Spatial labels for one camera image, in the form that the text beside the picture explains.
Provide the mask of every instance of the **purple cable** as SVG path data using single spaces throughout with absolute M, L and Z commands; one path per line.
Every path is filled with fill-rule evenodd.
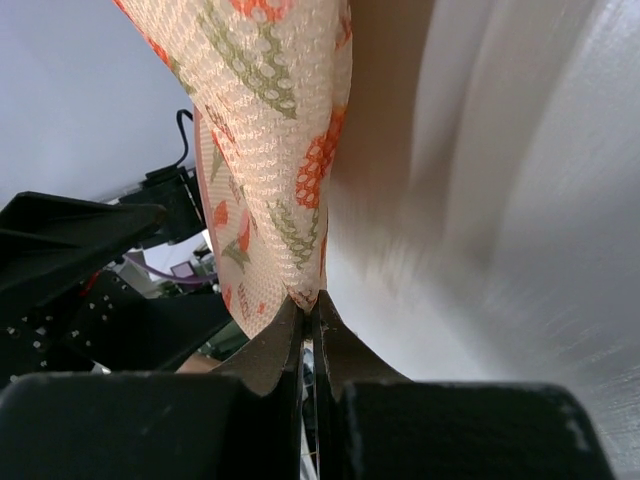
M 213 273 L 213 274 L 207 275 L 205 277 L 186 277 L 186 278 L 176 277 L 175 275 L 169 275 L 168 273 L 164 273 L 164 272 L 161 272 L 160 270 L 156 270 L 155 268 L 153 268 L 153 267 L 147 265 L 146 263 L 144 263 L 142 260 L 138 260 L 133 255 L 125 254 L 124 258 L 126 258 L 131 263 L 136 264 L 137 266 L 139 266 L 143 270 L 146 270 L 149 273 L 153 273 L 154 275 L 156 275 L 156 276 L 158 276 L 160 278 L 164 278 L 165 280 L 171 280 L 172 282 L 175 282 L 175 283 L 182 283 L 182 284 L 185 284 L 185 285 L 200 285 L 202 283 L 217 282 L 218 281 L 218 274 L 217 273 Z

